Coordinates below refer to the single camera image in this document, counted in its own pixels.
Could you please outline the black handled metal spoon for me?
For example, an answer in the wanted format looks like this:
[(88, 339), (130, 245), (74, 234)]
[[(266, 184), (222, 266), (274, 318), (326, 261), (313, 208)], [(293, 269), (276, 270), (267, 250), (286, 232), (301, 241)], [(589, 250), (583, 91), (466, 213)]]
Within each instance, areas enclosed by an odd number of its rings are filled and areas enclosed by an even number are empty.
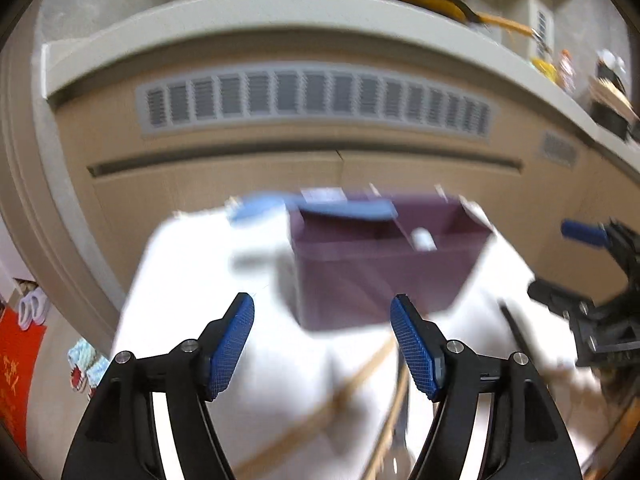
[(532, 362), (536, 362), (537, 352), (527, 337), (524, 324), (518, 319), (515, 312), (502, 299), (498, 300), (499, 310), (509, 326), (512, 338), (519, 352), (524, 353)]

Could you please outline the white plastic spoon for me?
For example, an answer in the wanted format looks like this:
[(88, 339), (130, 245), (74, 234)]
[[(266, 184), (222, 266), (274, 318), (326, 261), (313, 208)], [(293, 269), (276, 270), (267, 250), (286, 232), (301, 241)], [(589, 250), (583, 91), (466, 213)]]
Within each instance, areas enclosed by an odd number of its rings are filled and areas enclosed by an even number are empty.
[(434, 237), (429, 230), (425, 228), (416, 228), (410, 234), (410, 240), (412, 247), (417, 252), (434, 252), (437, 249), (437, 245), (434, 241)]

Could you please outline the blue plastic spoon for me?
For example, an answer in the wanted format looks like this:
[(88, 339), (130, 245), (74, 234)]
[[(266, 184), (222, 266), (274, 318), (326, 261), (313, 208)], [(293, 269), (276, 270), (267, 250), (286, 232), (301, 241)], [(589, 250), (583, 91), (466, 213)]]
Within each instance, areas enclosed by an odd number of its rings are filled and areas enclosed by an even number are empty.
[(257, 193), (241, 197), (229, 210), (231, 222), (255, 219), (268, 214), (273, 209), (305, 211), (335, 218), (366, 221), (394, 220), (398, 212), (390, 200), (329, 200), (328, 202), (308, 202), (303, 195), (291, 193)]

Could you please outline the black pot with utensils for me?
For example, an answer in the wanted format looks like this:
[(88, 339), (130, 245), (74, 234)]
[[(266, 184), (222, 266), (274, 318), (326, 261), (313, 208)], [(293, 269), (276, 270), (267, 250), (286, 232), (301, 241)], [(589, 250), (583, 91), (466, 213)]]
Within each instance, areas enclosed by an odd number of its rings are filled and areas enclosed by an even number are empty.
[(602, 128), (626, 142), (639, 117), (622, 81), (624, 60), (608, 49), (597, 52), (594, 75), (589, 78), (590, 116)]

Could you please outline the white kitchen countertop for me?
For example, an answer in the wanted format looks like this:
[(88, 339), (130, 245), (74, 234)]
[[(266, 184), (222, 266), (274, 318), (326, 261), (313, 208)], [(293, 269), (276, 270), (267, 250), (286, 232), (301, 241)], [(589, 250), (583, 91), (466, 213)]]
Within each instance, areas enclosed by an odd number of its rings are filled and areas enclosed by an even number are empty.
[(267, 30), (324, 30), (386, 39), (480, 68), (568, 119), (605, 154), (639, 170), (639, 152), (597, 125), (565, 92), (482, 34), (392, 0), (178, 0), (134, 14), (89, 37), (41, 49), (40, 94), (50, 99), (108, 66), (196, 38)]

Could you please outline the wooden chopstick lower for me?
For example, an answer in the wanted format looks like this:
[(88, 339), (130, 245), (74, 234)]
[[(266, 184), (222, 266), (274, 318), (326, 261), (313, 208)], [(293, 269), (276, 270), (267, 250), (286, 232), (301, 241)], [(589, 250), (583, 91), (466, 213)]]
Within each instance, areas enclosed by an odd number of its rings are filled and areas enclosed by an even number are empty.
[(410, 474), (413, 458), (406, 442), (408, 375), (404, 358), (398, 356), (396, 388), (392, 405), (387, 412), (361, 479), (407, 479)]

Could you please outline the wooden chopstick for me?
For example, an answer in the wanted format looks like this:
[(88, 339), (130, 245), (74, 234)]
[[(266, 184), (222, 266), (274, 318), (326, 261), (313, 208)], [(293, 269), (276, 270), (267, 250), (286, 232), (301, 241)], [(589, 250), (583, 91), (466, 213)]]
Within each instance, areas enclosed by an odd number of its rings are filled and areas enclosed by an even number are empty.
[(266, 445), (254, 456), (240, 463), (234, 470), (235, 478), (246, 480), (264, 478), (284, 464), (300, 448), (318, 437), (332, 424), (337, 415), (346, 410), (354, 395), (395, 349), (396, 344), (393, 339), (388, 338), (369, 361), (318, 408), (300, 422), (296, 422), (282, 436)]
[(410, 474), (413, 458), (406, 442), (408, 375), (404, 358), (398, 356), (396, 388), (392, 405), (387, 412), (361, 479), (407, 479)]

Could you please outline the white cloth mat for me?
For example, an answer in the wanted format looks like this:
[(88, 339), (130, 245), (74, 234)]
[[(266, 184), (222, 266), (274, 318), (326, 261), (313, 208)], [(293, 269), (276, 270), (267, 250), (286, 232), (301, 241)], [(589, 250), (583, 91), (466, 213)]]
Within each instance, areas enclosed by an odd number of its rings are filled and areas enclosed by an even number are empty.
[[(338, 332), (308, 332), (293, 315), (297, 290), (288, 213), (277, 208), (233, 223), (222, 209), (176, 214), (145, 246), (113, 348), (156, 356), (198, 336), (224, 315), (238, 292), (255, 303), (255, 322), (229, 387), (209, 405), (232, 471), (282, 436), (355, 375), (390, 338), (382, 323)], [(524, 324), (585, 464), (614, 416), (589, 370), (574, 365), (567, 322), (526, 294), (533, 274), (498, 233), (492, 234), (454, 304), (436, 315), (440, 330), (486, 356), (515, 350), (502, 299)], [(318, 437), (262, 479), (358, 479), (395, 391), (397, 348)]]

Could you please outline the purple utensil holder box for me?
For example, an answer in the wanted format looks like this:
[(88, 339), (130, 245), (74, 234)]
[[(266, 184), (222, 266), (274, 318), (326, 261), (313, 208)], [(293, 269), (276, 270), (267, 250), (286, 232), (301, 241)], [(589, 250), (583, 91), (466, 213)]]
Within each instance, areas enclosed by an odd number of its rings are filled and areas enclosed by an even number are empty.
[[(421, 314), (448, 309), (474, 269), (490, 227), (461, 200), (395, 195), (394, 220), (290, 214), (297, 278), (295, 316), (305, 330), (381, 324), (390, 303), (407, 295)], [(417, 252), (410, 234), (429, 230), (437, 249)]]

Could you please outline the small grey vent grille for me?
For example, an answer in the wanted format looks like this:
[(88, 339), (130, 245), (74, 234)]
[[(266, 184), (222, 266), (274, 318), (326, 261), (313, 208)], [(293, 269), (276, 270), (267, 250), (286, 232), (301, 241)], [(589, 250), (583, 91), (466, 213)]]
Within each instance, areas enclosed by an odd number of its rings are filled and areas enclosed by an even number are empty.
[(567, 168), (573, 168), (579, 158), (576, 146), (553, 132), (542, 135), (539, 151), (544, 158)]

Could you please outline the wooden chopstick upper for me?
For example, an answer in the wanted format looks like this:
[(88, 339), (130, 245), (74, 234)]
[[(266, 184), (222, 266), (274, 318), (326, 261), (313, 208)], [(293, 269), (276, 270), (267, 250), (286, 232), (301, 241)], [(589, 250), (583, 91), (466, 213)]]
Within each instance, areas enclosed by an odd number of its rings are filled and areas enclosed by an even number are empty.
[(300, 422), (296, 422), (282, 436), (266, 445), (254, 456), (240, 463), (234, 470), (235, 478), (246, 480), (264, 478), (284, 464), (300, 448), (318, 437), (332, 424), (337, 415), (346, 410), (354, 395), (395, 349), (396, 344), (393, 339), (388, 338), (369, 361), (318, 408)]

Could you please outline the red floor mat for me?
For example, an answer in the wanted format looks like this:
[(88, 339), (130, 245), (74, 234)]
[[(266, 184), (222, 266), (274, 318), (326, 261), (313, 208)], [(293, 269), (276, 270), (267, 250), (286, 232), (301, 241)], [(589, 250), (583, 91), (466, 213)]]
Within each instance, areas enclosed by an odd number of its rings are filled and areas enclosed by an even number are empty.
[(6, 308), (0, 323), (0, 411), (1, 422), (26, 453), (26, 418), (29, 389), (46, 328), (31, 325), (21, 330), (17, 314)]

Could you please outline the long grey vent grille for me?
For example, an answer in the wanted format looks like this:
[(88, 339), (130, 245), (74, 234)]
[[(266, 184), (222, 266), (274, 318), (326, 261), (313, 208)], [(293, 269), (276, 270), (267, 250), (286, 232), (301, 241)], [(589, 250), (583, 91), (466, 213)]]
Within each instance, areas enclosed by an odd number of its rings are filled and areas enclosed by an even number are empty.
[(251, 122), (358, 122), (487, 139), (497, 107), (477, 93), (371, 66), (284, 61), (196, 70), (140, 84), (142, 131)]

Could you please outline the black yellow wok pan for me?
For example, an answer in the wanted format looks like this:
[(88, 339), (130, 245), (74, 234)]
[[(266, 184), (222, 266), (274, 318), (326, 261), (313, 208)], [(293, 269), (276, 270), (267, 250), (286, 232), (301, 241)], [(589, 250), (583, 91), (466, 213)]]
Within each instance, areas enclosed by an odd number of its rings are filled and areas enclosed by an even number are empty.
[(530, 26), (520, 24), (519, 22), (502, 18), (501, 16), (476, 12), (472, 10), (462, 0), (396, 0), (403, 3), (408, 3), (410, 6), (417, 6), (418, 8), (429, 10), (431, 12), (440, 14), (445, 18), (450, 18), (458, 23), (469, 25), (491, 25), (497, 26), (509, 32), (516, 32), (525, 37), (533, 38), (538, 41), (541, 40), (541, 36), (532, 29)]

